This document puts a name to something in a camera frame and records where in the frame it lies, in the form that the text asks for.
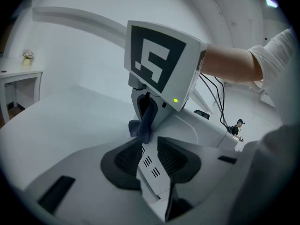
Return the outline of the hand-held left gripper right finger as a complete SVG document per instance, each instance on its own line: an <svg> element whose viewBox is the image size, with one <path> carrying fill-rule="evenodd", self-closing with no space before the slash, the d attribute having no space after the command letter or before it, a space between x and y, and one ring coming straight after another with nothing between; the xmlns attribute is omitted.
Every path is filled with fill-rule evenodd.
<svg viewBox="0 0 300 225"><path fill-rule="evenodd" d="M159 136L157 156L170 178L167 225L229 225L244 153Z"/></svg>

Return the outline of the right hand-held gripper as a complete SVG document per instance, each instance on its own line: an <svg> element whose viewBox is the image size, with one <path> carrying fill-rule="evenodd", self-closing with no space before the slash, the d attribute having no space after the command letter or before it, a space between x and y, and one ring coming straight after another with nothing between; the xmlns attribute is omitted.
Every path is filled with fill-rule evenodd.
<svg viewBox="0 0 300 225"><path fill-rule="evenodd" d="M138 120L153 104L151 130L172 113L180 111L195 88L207 43L183 31L152 22L129 20L125 40L124 68L148 89L132 89Z"/></svg>

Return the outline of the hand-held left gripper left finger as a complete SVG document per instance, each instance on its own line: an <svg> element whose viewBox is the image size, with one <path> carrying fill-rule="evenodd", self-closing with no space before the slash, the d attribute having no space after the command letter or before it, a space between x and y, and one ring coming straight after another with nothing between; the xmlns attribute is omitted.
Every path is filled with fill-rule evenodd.
<svg viewBox="0 0 300 225"><path fill-rule="evenodd" d="M140 138L76 151L36 177L25 193L67 225L160 225L142 196Z"/></svg>

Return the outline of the dark blue cloth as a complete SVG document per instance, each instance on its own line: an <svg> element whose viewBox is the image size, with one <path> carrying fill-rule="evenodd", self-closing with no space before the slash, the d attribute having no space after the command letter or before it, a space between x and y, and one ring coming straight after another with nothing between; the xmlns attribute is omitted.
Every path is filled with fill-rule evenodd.
<svg viewBox="0 0 300 225"><path fill-rule="evenodd" d="M151 140L151 125L153 122L154 107L148 105L141 120L131 120L128 123L128 129L131 137L140 137L144 144Z"/></svg>

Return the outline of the person's right forearm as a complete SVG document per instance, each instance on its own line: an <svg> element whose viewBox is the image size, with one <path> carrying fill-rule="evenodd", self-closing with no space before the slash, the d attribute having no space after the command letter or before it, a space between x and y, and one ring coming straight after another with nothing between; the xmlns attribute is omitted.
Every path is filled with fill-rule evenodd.
<svg viewBox="0 0 300 225"><path fill-rule="evenodd" d="M207 46L201 72L238 83L263 79L261 66L248 50L214 45Z"/></svg>

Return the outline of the white side table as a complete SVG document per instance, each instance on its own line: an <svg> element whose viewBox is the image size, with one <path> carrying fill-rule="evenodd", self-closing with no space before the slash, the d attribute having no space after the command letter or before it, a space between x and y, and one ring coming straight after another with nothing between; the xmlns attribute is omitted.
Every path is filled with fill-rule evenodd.
<svg viewBox="0 0 300 225"><path fill-rule="evenodd" d="M42 68L34 68L32 65L24 66L8 60L2 64L0 63L0 109L4 119L4 124L10 121L5 85L26 79L36 79L33 92L33 103L36 103L40 100L40 84L43 71L44 70Z"/></svg>

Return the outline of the small flower pot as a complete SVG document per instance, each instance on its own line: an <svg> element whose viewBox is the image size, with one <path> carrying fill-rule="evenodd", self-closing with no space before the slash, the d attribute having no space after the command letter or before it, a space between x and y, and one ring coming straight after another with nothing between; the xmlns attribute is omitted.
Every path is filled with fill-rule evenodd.
<svg viewBox="0 0 300 225"><path fill-rule="evenodd" d="M25 49L22 52L22 56L23 56L23 62L22 62L22 64L24 66L30 66L31 65L31 61L33 59L33 52L30 49Z"/></svg>

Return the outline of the person's white clothing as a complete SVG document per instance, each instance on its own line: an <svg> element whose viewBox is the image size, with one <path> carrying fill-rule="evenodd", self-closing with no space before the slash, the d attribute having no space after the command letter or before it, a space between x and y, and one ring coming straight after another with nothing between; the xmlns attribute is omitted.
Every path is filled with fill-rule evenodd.
<svg viewBox="0 0 300 225"><path fill-rule="evenodd" d="M262 69L262 86L284 125L300 123L300 44L292 28L278 33L266 46L248 49Z"/></svg>

